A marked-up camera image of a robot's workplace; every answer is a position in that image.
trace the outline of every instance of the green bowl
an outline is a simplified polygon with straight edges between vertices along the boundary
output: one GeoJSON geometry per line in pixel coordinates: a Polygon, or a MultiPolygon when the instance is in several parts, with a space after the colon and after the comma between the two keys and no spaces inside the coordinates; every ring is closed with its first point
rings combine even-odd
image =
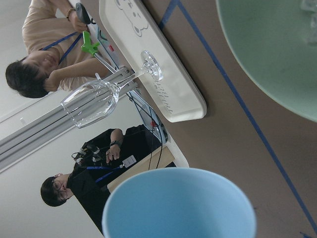
{"type": "Polygon", "coordinates": [[[237,61],[269,97],[317,121],[317,44],[308,44],[313,12],[300,0],[217,0],[237,61]]]}

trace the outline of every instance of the green clamp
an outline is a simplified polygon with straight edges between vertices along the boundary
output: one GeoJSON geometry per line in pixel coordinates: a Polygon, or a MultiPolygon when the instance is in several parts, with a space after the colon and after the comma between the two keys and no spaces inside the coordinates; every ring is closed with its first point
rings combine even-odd
{"type": "Polygon", "coordinates": [[[98,52],[99,42],[92,45],[90,40],[90,34],[88,31],[83,32],[83,39],[84,44],[81,46],[81,50],[83,52],[90,53],[92,56],[94,56],[94,54],[98,52]]]}

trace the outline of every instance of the black hair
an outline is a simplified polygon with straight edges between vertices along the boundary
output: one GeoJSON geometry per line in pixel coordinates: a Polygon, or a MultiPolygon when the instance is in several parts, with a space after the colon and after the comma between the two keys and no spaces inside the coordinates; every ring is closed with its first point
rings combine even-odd
{"type": "Polygon", "coordinates": [[[36,79],[39,71],[35,67],[23,64],[24,59],[8,65],[5,71],[6,82],[23,97],[42,98],[48,94],[43,87],[45,78],[36,79]]]}
{"type": "Polygon", "coordinates": [[[49,177],[47,178],[41,187],[41,197],[43,201],[51,206],[51,207],[57,207],[66,202],[66,200],[59,200],[57,197],[57,194],[53,188],[53,180],[55,177],[49,177]]]}

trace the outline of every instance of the ear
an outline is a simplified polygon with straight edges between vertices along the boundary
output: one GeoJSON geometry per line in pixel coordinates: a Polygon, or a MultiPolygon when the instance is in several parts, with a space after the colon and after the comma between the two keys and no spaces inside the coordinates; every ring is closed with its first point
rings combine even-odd
{"type": "Polygon", "coordinates": [[[61,176],[61,175],[63,175],[63,174],[57,174],[57,175],[55,175],[54,177],[57,178],[57,177],[59,177],[59,176],[61,176]]]}

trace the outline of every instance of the eyeglasses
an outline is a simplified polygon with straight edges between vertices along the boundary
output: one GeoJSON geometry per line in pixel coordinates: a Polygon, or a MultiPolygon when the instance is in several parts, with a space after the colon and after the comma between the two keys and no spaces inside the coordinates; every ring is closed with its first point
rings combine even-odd
{"type": "Polygon", "coordinates": [[[67,199],[66,191],[60,191],[60,189],[61,189],[61,182],[60,181],[54,181],[53,180],[53,188],[54,188],[55,191],[57,191],[57,197],[61,201],[64,201],[64,200],[67,199]]]}

